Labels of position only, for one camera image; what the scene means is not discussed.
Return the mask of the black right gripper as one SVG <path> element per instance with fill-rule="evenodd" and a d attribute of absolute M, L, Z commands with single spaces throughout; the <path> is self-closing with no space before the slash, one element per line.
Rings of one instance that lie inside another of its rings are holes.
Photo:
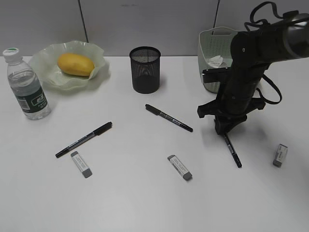
<path fill-rule="evenodd" d="M 200 105 L 197 114 L 200 118 L 215 116 L 215 131 L 218 135 L 229 133 L 234 127 L 247 120 L 247 114 L 256 109 L 262 110 L 266 102 L 262 98 L 249 96 L 222 95 L 215 100 Z"/>

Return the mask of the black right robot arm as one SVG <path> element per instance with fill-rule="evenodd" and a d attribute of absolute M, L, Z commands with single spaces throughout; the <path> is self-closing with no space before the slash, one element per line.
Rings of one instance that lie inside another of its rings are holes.
<path fill-rule="evenodd" d="M 197 114 L 200 118 L 213 115 L 218 135 L 246 121 L 251 111 L 273 103 L 263 96 L 253 96 L 259 91 L 261 79 L 270 81 L 264 72 L 272 63 L 309 56 L 309 15 L 290 11 L 279 22 L 254 31 L 240 31 L 232 39 L 230 53 L 229 68 L 202 72 L 204 83 L 219 82 L 220 87 L 216 99 L 200 105 Z"/>

